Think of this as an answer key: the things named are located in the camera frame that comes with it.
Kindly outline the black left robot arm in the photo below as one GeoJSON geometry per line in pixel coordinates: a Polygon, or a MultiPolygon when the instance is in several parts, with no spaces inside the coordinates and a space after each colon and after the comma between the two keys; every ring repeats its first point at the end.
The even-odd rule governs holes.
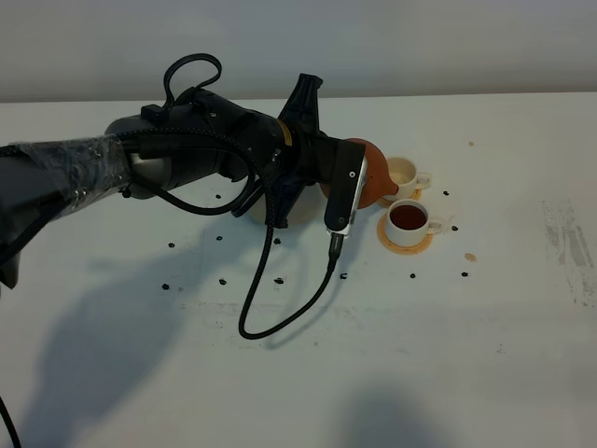
{"type": "Polygon", "coordinates": [[[242,181],[241,193],[195,214],[241,216],[264,199],[266,223],[285,228],[300,193],[326,175],[321,84],[301,75],[277,117],[201,84],[114,121],[98,137],[2,147],[2,283],[17,285],[21,251],[47,224],[116,193],[148,199],[221,175],[242,181]]]}

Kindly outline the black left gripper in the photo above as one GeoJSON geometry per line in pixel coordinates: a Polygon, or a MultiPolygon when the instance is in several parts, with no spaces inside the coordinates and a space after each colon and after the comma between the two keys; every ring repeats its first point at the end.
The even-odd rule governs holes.
{"type": "Polygon", "coordinates": [[[279,161],[270,177],[273,225],[288,227],[287,219],[302,191],[331,178],[331,146],[320,131],[318,89],[320,77],[301,74],[277,122],[285,132],[279,161]]]}

